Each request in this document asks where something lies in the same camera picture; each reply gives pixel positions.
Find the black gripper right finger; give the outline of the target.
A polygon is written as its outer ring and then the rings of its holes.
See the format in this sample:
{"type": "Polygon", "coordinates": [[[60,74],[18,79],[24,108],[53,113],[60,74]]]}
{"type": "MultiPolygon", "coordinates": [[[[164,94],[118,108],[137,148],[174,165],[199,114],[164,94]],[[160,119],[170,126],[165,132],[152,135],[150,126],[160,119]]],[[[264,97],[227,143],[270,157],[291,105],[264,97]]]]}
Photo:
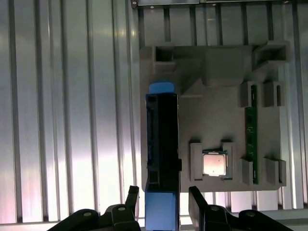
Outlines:
{"type": "Polygon", "coordinates": [[[236,217],[222,206],[209,205],[196,186],[189,188],[189,215],[196,231],[279,230],[279,222],[256,210],[241,211],[236,217]]]}

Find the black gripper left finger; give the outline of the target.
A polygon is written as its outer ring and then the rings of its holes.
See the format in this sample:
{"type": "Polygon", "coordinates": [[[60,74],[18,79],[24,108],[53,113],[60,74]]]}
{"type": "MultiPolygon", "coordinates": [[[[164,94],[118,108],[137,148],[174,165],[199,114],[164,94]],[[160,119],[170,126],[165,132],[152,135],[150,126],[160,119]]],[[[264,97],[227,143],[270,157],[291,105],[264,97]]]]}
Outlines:
{"type": "Polygon", "coordinates": [[[130,186],[124,204],[109,206],[105,213],[92,209],[81,209],[58,224],[50,231],[139,231],[136,216],[139,209],[139,187],[130,186]]]}

